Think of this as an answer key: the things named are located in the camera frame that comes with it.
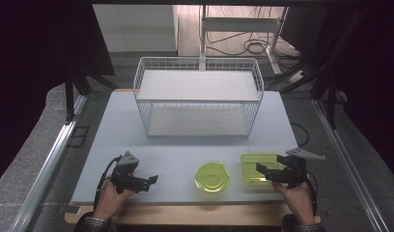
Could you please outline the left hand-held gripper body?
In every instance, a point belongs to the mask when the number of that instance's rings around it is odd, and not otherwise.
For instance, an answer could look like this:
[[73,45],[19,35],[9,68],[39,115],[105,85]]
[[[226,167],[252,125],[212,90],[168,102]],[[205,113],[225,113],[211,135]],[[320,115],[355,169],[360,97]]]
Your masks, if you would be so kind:
[[138,185],[149,185],[148,179],[142,179],[134,176],[134,171],[138,164],[139,159],[130,151],[126,151],[120,157],[111,176],[111,182],[118,193],[122,193],[124,190],[131,190],[135,192],[135,187]]

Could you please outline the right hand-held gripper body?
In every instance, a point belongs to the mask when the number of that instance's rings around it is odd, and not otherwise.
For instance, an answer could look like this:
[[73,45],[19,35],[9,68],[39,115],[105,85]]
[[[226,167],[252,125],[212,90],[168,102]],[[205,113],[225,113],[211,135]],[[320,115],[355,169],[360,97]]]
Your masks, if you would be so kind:
[[320,156],[301,148],[293,148],[286,151],[285,156],[278,156],[276,161],[284,164],[285,168],[277,174],[276,182],[296,187],[307,180],[307,160],[325,160]]

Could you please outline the rectangular green plastic container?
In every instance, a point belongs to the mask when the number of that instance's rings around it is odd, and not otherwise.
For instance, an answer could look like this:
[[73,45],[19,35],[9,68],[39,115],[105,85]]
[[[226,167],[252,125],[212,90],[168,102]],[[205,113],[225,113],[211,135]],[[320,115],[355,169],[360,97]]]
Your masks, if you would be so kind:
[[266,177],[257,171],[256,164],[270,169],[283,170],[285,165],[277,161],[278,153],[243,153],[240,156],[242,179],[248,184],[269,184]]

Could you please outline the round green plastic container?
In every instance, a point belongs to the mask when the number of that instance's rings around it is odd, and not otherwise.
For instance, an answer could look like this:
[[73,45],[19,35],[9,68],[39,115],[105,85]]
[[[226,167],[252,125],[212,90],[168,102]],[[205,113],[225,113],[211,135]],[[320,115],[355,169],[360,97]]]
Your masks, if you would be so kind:
[[202,192],[220,193],[229,186],[231,175],[223,162],[210,161],[197,168],[194,182]]

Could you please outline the white wire shelf rack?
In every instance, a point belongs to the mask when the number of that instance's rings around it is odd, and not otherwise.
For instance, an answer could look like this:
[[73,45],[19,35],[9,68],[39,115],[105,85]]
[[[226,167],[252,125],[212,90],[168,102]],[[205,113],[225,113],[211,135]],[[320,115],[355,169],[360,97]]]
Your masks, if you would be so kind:
[[246,137],[264,81],[254,58],[143,57],[133,91],[148,136]]

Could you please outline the person's right hand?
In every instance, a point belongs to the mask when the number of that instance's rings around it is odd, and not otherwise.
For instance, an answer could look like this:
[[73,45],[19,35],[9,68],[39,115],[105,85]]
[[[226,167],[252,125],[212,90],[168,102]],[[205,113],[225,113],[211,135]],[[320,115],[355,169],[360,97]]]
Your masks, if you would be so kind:
[[302,183],[295,188],[286,188],[282,184],[276,182],[272,182],[271,185],[277,192],[282,194],[300,225],[311,225],[316,223],[311,192],[306,183]]

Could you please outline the person's left hand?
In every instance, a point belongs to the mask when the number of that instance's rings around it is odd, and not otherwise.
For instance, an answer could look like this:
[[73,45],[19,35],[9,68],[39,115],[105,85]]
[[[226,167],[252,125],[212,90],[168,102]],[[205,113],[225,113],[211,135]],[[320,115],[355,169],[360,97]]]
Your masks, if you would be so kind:
[[103,182],[94,217],[102,220],[111,219],[121,210],[133,194],[134,192],[131,190],[124,190],[122,193],[118,193],[113,183],[106,179]]

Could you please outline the wooden table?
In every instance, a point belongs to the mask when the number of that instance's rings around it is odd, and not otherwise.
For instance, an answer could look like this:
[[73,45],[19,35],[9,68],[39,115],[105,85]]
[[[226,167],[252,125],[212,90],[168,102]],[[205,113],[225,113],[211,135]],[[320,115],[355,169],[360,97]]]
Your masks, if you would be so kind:
[[[284,103],[276,92],[263,97],[254,127],[246,138],[149,137],[145,134],[134,95],[111,94],[98,132],[71,198],[82,213],[92,210],[96,187],[107,164],[131,151],[140,163],[136,175],[157,182],[139,192],[114,217],[118,224],[278,225],[289,213],[272,187],[242,179],[240,156],[246,152],[285,153],[296,146]],[[194,182],[197,168],[221,161],[231,175],[220,193],[204,193]]]

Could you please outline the black metal stand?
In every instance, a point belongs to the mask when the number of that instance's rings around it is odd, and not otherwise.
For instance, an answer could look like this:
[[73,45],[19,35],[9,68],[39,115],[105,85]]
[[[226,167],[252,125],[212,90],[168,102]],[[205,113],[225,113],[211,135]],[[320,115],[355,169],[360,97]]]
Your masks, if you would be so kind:
[[300,80],[282,88],[281,94],[286,94],[294,89],[310,82],[313,79],[317,79],[316,83],[310,91],[310,97],[312,99],[319,99],[324,92],[327,92],[327,110],[325,118],[328,124],[335,130],[335,104],[336,104],[336,90],[337,90],[337,78],[334,74],[333,68],[344,50],[348,40],[351,38],[353,31],[357,24],[362,18],[364,12],[362,10],[355,10],[348,19],[345,20],[345,25],[341,29],[339,38],[333,46],[330,54],[327,56],[325,62],[315,71],[312,71],[305,75]]
[[66,82],[65,82],[67,124],[71,123],[75,117],[73,89],[76,89],[77,92],[84,97],[89,96],[92,92],[92,88],[90,87],[90,84],[86,79],[87,76],[90,76],[92,79],[108,87],[111,90],[116,90],[118,88],[116,84],[112,83],[111,81],[107,80],[105,77],[95,73],[94,71],[91,71],[86,67],[70,65],[66,71]]

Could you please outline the white power strip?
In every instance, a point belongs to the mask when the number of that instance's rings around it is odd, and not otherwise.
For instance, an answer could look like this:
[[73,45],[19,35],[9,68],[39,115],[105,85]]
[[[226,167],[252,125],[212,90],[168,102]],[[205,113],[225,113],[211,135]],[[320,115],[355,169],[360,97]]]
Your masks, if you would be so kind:
[[305,75],[307,75],[306,71],[298,71],[290,78],[290,82],[295,83],[302,79]]

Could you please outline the dark curtain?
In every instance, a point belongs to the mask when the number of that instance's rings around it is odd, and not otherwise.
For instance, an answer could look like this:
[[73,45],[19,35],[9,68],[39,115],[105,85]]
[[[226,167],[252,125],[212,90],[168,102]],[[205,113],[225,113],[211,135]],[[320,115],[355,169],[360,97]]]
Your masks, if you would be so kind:
[[72,73],[115,73],[93,4],[0,0],[0,178]]
[[394,174],[394,0],[330,6],[320,40],[364,11],[333,72],[348,100],[345,111]]

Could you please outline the white cabinet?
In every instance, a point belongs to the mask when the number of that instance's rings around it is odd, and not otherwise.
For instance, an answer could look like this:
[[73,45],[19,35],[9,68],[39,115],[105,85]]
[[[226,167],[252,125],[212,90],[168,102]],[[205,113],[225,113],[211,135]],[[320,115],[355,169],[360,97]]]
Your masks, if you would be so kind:
[[172,5],[93,5],[109,52],[178,50],[179,17]]

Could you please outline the aluminium rail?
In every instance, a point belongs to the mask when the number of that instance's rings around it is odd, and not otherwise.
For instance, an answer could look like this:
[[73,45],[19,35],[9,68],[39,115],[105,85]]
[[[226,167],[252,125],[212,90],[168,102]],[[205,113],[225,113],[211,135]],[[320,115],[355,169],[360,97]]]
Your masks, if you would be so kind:
[[355,194],[359,199],[359,202],[361,203],[361,206],[367,218],[369,219],[373,229],[376,232],[389,232],[374,197],[362,181],[339,133],[328,123],[324,106],[317,100],[311,100],[311,103],[313,104],[323,124],[327,136],[333,145],[338,159],[342,163],[342,166],[351,182]]
[[15,219],[10,227],[10,232],[25,232],[28,228],[34,213],[42,200],[42,196],[51,180],[51,177],[58,165],[58,162],[67,146],[71,133],[76,126],[76,121],[85,105],[87,98],[78,96],[76,102],[72,105],[74,116],[69,123],[65,123],[49,151],[42,168],[31,186],[24,202],[22,203]]

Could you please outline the white desk frame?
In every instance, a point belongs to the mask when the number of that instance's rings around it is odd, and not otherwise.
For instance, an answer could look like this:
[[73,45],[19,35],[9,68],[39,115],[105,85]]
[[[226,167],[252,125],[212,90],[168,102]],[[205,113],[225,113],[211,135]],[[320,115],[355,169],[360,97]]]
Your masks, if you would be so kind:
[[207,5],[202,5],[200,17],[200,57],[206,57],[206,41],[209,32],[270,33],[272,39],[270,43],[263,45],[263,48],[266,51],[273,73],[277,75],[282,73],[275,58],[275,47],[288,11],[287,7],[283,8],[278,17],[212,17],[209,16],[208,10],[209,7]]

